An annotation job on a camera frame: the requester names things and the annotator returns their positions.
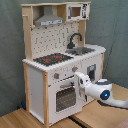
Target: black stovetop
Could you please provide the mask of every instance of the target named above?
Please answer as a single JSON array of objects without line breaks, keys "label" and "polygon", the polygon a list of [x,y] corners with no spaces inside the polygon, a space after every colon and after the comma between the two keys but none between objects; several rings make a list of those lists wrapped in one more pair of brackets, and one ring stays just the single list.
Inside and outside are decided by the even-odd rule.
[{"label": "black stovetop", "polygon": [[54,53],[47,56],[43,56],[40,58],[34,59],[34,62],[40,63],[45,66],[51,66],[54,64],[58,64],[64,61],[67,61],[69,59],[73,59],[73,57],[61,54],[61,53]]}]

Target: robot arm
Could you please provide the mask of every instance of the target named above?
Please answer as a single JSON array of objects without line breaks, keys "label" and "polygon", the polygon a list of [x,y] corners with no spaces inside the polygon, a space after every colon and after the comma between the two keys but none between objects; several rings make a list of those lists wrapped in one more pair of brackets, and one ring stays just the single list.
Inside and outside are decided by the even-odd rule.
[{"label": "robot arm", "polygon": [[113,98],[112,83],[107,79],[100,79],[95,84],[92,84],[89,76],[81,72],[76,72],[74,78],[75,91],[78,99],[81,99],[81,94],[84,94],[97,99],[97,102],[102,106],[128,109],[128,100],[121,101]]}]

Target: wooden toy kitchen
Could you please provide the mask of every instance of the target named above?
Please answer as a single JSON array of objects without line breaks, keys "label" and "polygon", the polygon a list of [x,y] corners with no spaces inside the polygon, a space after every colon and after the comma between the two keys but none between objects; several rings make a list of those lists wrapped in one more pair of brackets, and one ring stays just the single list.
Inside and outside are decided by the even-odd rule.
[{"label": "wooden toy kitchen", "polygon": [[26,108],[46,128],[93,101],[76,98],[74,72],[102,77],[105,48],[85,44],[91,2],[22,4]]}]

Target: microwave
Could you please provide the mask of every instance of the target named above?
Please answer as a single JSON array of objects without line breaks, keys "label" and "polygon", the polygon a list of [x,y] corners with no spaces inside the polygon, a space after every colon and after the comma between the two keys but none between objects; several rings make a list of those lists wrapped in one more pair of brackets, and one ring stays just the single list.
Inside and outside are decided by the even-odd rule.
[{"label": "microwave", "polygon": [[69,4],[67,5],[67,21],[88,19],[90,4]]}]

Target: gray wall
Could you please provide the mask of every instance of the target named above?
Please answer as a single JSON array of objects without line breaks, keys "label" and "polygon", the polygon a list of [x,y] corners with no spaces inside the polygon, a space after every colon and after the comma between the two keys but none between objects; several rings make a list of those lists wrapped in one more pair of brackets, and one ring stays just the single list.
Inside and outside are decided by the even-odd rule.
[{"label": "gray wall", "polygon": [[[22,64],[25,51],[20,4],[42,2],[44,1],[0,0],[0,116],[14,111],[21,101],[25,101]],[[128,88],[128,1],[91,2],[86,43],[101,45],[107,49],[103,77]]]}]

